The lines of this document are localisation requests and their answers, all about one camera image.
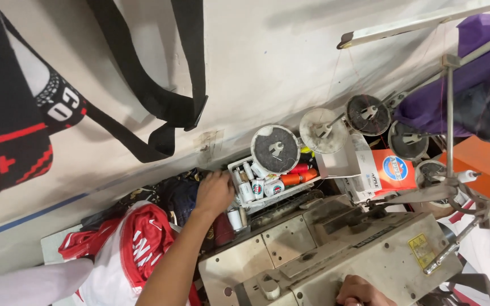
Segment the person's hand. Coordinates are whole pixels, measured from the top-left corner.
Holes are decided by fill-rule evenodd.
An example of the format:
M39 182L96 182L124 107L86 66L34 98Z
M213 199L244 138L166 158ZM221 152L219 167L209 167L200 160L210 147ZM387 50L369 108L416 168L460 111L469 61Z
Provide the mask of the person's hand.
M397 306L371 283L358 275L347 275L336 302L344 306L359 306L360 302L368 306Z
M234 184L228 171L211 172L205 177L198 188L196 211L213 220L225 211L234 199Z

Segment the red thread spool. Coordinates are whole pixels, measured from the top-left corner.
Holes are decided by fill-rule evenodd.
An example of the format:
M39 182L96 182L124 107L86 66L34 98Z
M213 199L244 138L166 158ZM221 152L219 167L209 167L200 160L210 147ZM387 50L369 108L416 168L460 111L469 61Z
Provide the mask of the red thread spool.
M309 169L307 172L300 173L300 176L302 177L301 181L302 183L305 183L307 181L310 181L314 178L317 177L317 170L315 168Z
M307 172L309 169L309 165L306 163L300 163L297 164L296 167L294 167L292 170L289 171L289 173L303 173Z
M283 175L281 175L280 179L281 179L283 185L290 186L290 185L300 184L301 178L302 177L300 177L299 174L293 173L293 174L283 174Z

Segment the warning label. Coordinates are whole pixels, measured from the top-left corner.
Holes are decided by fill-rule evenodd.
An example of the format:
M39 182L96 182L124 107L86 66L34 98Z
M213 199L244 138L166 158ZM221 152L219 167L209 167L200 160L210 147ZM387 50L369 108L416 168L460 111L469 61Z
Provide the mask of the warning label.
M436 257L423 233L414 237L412 240L409 240L408 244L412 249L413 255L417 258L419 266L423 269Z

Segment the white sleeve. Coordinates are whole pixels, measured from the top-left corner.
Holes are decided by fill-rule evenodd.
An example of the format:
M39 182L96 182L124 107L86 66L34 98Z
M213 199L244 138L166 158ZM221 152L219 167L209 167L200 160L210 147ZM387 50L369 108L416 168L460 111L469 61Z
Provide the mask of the white sleeve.
M87 258L0 276L0 306L47 306L72 295L94 267Z

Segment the orange thread spool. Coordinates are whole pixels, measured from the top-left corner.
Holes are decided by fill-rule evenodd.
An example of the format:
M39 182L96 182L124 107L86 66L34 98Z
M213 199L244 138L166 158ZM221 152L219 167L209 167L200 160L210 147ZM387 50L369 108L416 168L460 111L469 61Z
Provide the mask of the orange thread spool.
M300 177L299 174L293 173L293 174L283 174L283 175L281 175L280 179L281 179L283 185L290 186L290 185L300 184L301 178L302 177Z
M302 177L301 181L302 183L305 183L307 181L310 181L314 178L317 177L317 170L315 168L309 169L307 172L300 173L300 176Z

